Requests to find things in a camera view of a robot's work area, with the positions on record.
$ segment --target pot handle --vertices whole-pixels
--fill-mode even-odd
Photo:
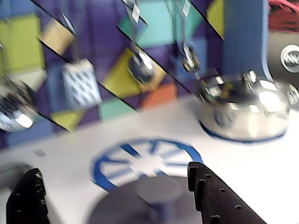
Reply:
[[[287,96],[291,105],[296,105],[299,102],[298,90],[292,84],[289,84],[289,90],[287,92]]]

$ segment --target colorful geometric backdrop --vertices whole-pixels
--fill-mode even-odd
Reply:
[[[85,0],[82,17],[79,1],[69,0],[65,1],[69,2],[66,10],[72,23],[84,22],[78,34],[80,57],[94,65],[102,97],[102,103],[94,108],[71,111],[62,80],[62,66],[73,61],[71,45],[59,55],[39,41],[53,19],[66,27],[61,1],[10,0],[9,13],[0,3],[0,38],[8,49],[9,72],[36,91],[39,113],[32,128],[17,133],[1,132],[0,148],[144,111],[193,91],[194,75],[187,74],[180,63],[181,19],[175,1],[138,1],[141,19],[136,41],[154,60],[160,77],[156,88],[148,88],[139,86],[127,70],[132,55],[131,26],[123,1]],[[10,29],[4,18],[10,19]],[[202,70],[216,68],[221,72],[223,0],[193,0],[185,32]]]

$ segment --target green square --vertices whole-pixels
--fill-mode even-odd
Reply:
[[[100,117],[103,121],[132,112],[136,111],[118,98],[106,100],[99,106]]]

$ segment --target round logo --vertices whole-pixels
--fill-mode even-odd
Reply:
[[[187,175],[191,161],[202,163],[192,146],[172,140],[138,139],[117,144],[92,164],[95,184],[106,191],[144,176]]]
[[[299,47],[291,44],[284,47],[280,53],[280,61],[283,67],[291,72],[299,72]]]

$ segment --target hanging utensil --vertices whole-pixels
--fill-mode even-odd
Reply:
[[[183,47],[182,47],[182,53],[183,53],[183,59],[182,59],[182,65],[184,67],[184,69],[187,72],[194,72],[196,73],[196,70],[199,68],[200,66],[200,61],[198,59],[198,56],[194,50],[194,48],[192,46],[189,46],[186,42],[186,36],[185,36],[185,16],[187,17],[187,13],[184,14],[184,11],[182,9],[182,7],[180,6],[179,0],[177,0],[177,6],[181,15],[181,33],[182,33],[182,39],[183,39]]]
[[[10,12],[9,0],[4,0],[6,12]],[[11,29],[10,20],[5,17],[6,25]],[[34,123],[33,96],[30,88],[20,82],[13,82],[8,71],[7,50],[0,42],[0,57],[3,75],[0,78],[0,129],[13,132],[30,128]]]
[[[63,69],[65,97],[71,110],[88,109],[98,105],[101,96],[93,65],[86,58],[80,59],[79,54],[78,35],[83,28],[85,1],[80,1],[82,18],[78,18],[79,23],[76,27],[73,27],[68,18],[67,2],[62,1],[62,16],[75,38],[72,45],[74,63],[64,65]]]
[[[133,12],[131,12],[129,6],[133,6]],[[128,71],[137,82],[146,84],[152,81],[155,75],[155,70],[151,58],[141,51],[136,44],[136,24],[139,20],[140,10],[136,1],[134,0],[128,2],[128,5],[126,5],[126,10],[132,26],[131,49],[133,51],[133,56],[128,65]]]

